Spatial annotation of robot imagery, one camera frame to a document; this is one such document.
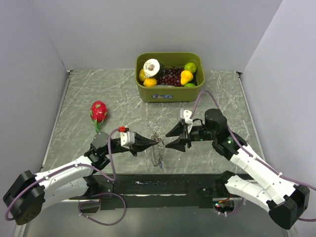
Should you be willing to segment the round metal key organizer disc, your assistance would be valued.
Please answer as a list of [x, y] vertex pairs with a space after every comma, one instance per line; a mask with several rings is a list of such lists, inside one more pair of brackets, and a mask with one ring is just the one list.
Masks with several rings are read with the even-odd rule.
[[162, 169], [162, 146], [164, 145], [163, 139], [155, 132], [152, 132], [151, 139], [156, 141], [156, 144], [151, 147], [151, 162], [154, 167]]

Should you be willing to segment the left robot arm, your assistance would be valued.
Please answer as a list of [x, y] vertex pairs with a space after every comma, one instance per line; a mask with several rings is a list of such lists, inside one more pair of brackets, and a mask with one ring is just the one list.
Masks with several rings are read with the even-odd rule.
[[103, 173], [107, 165], [113, 165], [112, 155], [131, 152], [137, 156], [147, 148], [158, 144], [152, 140], [119, 127], [119, 138], [111, 138], [110, 134], [99, 132], [94, 135], [89, 150], [76, 160], [58, 168], [33, 174], [27, 170], [21, 173], [3, 196], [7, 206], [4, 218], [24, 225], [47, 207], [75, 197], [93, 198], [100, 191], [95, 173], [103, 175], [114, 182], [116, 174], [110, 177]]

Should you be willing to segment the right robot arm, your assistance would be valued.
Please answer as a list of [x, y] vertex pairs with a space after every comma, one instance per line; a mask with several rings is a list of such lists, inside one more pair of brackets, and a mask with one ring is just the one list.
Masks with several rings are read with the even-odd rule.
[[207, 110], [201, 125], [193, 125], [192, 116], [192, 111], [180, 111], [178, 123], [166, 134], [176, 140], [168, 143], [166, 148], [185, 152], [192, 142], [211, 141], [219, 155], [254, 180], [252, 183], [225, 171], [217, 179], [217, 194], [240, 196], [266, 210], [283, 229], [291, 229], [308, 207], [310, 189], [284, 178], [268, 165], [244, 139], [230, 130], [227, 118], [219, 109]]

